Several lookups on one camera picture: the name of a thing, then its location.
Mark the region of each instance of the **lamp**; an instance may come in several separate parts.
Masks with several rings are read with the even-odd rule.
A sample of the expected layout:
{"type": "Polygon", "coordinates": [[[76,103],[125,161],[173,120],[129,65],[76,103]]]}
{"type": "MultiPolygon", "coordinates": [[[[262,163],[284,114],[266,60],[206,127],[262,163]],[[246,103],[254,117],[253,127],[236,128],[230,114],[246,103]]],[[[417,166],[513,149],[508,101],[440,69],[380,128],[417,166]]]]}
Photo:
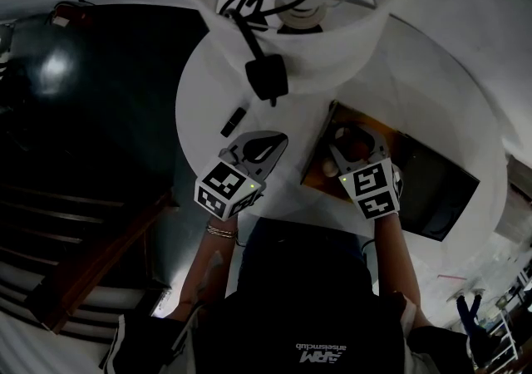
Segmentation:
{"type": "MultiPolygon", "coordinates": [[[[215,46],[234,69],[245,74],[246,64],[254,55],[233,19],[220,15],[220,8],[227,1],[195,0],[195,4],[215,46]]],[[[268,17],[266,25],[257,24],[254,16],[247,17],[262,52],[283,58],[291,93],[325,91],[338,86],[356,75],[372,55],[392,0],[362,0],[365,7],[345,1],[305,0],[296,7],[302,15],[282,12],[268,17]],[[305,18],[309,12],[313,13],[311,18],[305,18]],[[307,20],[314,28],[311,32],[305,32],[307,20]],[[313,21],[319,25],[318,32],[313,21]],[[291,33],[279,32],[281,27],[288,27],[291,33]]],[[[264,5],[282,7],[288,2],[264,0],[264,5]]]]}

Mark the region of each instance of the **wrist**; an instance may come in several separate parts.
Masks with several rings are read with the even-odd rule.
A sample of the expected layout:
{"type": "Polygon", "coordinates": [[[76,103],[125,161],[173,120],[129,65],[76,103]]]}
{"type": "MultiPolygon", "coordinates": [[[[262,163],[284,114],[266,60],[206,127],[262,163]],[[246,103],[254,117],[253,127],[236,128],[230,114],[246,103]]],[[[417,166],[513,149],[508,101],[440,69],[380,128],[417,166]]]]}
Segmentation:
{"type": "Polygon", "coordinates": [[[375,232],[381,232],[389,230],[393,224],[399,223],[399,214],[394,212],[382,216],[381,218],[375,219],[375,232]]]}
{"type": "Polygon", "coordinates": [[[234,232],[239,228],[239,216],[235,215],[225,221],[214,216],[210,216],[209,225],[213,228],[222,229],[228,232],[234,232]]]}

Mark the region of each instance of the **white cube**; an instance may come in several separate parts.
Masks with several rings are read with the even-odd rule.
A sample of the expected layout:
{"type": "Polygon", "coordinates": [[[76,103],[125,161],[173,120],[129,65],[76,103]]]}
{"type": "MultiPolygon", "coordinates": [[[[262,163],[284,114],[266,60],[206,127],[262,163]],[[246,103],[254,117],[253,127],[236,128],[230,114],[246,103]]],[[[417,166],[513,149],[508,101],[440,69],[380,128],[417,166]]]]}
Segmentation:
{"type": "Polygon", "coordinates": [[[339,179],[366,219],[377,219],[399,211],[391,159],[366,165],[339,179]]]}
{"type": "Polygon", "coordinates": [[[220,220],[251,205],[263,186],[216,157],[196,179],[194,201],[220,220]]]}

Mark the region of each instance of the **white lampshade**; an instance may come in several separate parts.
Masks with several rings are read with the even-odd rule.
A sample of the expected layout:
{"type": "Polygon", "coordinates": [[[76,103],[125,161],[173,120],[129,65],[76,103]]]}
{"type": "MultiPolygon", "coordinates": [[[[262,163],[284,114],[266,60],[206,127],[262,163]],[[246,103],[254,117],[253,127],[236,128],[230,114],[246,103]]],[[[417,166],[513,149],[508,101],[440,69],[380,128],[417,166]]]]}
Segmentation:
{"type": "MultiPolygon", "coordinates": [[[[363,9],[364,13],[351,17],[349,9],[330,7],[328,16],[340,13],[344,17],[347,15],[347,19],[332,22],[334,26],[323,27],[323,32],[320,33],[254,34],[264,53],[283,56],[290,92],[325,91],[356,75],[369,60],[388,18],[391,1],[371,0],[375,8],[354,7],[363,9]]],[[[195,2],[211,31],[214,44],[233,68],[245,74],[245,64],[254,59],[253,54],[236,25],[218,14],[220,0],[195,2]]]]}

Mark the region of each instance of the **table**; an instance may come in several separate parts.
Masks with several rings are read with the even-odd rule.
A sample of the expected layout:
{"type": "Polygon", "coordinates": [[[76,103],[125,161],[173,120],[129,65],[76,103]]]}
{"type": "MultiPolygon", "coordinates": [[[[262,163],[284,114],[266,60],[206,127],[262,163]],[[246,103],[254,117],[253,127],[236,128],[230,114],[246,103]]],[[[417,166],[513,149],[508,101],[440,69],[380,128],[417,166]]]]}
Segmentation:
{"type": "Polygon", "coordinates": [[[338,99],[431,147],[480,184],[442,242],[406,233],[416,257],[434,269],[463,263],[488,239],[505,205],[505,152],[493,113],[467,71],[429,37],[393,17],[371,60],[338,88],[288,95],[272,108],[251,91],[207,35],[180,80],[175,119],[182,149],[198,175],[237,135],[278,130],[288,148],[268,177],[264,197],[241,215],[316,224],[372,237],[373,224],[355,207],[299,184],[328,112],[338,99]],[[219,132],[237,106],[248,113],[229,138],[219,132]]]}

